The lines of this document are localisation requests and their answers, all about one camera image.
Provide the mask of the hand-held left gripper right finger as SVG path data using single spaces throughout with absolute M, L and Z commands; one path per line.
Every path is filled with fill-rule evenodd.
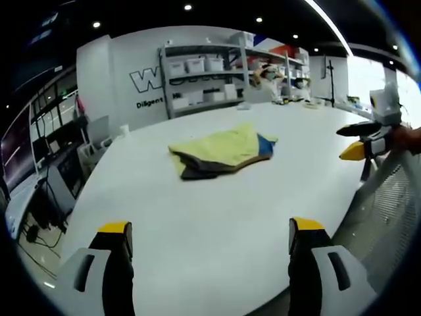
M 363 264 L 315 220 L 289 220 L 289 315 L 360 315 L 376 299 Z

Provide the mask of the person's right hand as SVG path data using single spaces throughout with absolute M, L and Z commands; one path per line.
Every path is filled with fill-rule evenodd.
M 390 140 L 393 151 L 409 151 L 412 155 L 421 152 L 421 128 L 396 126 L 391 132 Z

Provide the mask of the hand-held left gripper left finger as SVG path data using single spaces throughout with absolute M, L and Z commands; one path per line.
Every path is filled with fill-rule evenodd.
M 61 314 L 133 315 L 132 257 L 132 223 L 102 226 L 59 271 L 56 306 Z

